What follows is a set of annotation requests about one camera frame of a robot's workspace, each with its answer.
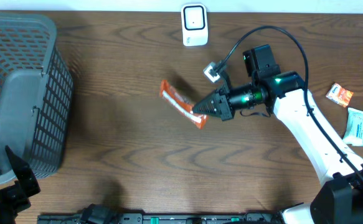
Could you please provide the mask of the red patterned packet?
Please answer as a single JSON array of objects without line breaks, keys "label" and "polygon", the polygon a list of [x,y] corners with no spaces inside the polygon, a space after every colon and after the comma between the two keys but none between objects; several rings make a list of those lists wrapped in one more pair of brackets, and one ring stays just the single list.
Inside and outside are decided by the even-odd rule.
[{"label": "red patterned packet", "polygon": [[193,112],[193,104],[181,95],[167,80],[161,81],[159,95],[175,108],[181,115],[187,118],[198,129],[203,129],[207,122],[207,115]]}]

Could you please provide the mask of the orange small box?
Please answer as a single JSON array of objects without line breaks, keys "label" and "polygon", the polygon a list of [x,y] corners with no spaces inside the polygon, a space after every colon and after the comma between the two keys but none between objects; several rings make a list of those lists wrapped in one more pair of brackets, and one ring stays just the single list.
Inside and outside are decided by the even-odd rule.
[{"label": "orange small box", "polygon": [[334,83],[331,89],[327,92],[326,98],[346,108],[349,105],[353,94],[353,91],[343,88],[338,83]]}]

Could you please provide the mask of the teal white wipes packet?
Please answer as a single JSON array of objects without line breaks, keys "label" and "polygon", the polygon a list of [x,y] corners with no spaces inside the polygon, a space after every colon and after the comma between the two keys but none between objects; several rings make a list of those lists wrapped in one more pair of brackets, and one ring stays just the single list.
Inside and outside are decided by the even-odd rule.
[{"label": "teal white wipes packet", "polygon": [[348,108],[346,132],[342,141],[352,146],[363,146],[363,111]]}]

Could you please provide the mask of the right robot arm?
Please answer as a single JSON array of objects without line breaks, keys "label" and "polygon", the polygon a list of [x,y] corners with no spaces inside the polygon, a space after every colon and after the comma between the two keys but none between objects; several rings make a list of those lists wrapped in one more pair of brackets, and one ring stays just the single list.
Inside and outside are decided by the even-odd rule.
[{"label": "right robot arm", "polygon": [[210,63],[204,75],[223,84],[193,112],[233,119],[236,111],[264,104],[292,133],[313,165],[321,190],[309,204],[272,215],[272,223],[363,223],[363,158],[353,152],[320,112],[303,79],[281,72],[269,45],[243,53],[250,83],[234,88],[225,68]]}]

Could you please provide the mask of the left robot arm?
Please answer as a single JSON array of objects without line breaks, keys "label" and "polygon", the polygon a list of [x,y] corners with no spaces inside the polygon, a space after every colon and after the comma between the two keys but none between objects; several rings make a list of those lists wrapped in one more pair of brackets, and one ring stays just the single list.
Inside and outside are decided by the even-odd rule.
[{"label": "left robot arm", "polygon": [[[29,164],[15,155],[9,146],[5,152],[17,180],[13,185],[0,188],[0,223],[15,224],[20,212],[31,207],[30,197],[40,192],[38,181]],[[74,215],[41,215],[38,223],[115,224],[119,215],[109,208],[91,204]]]}]

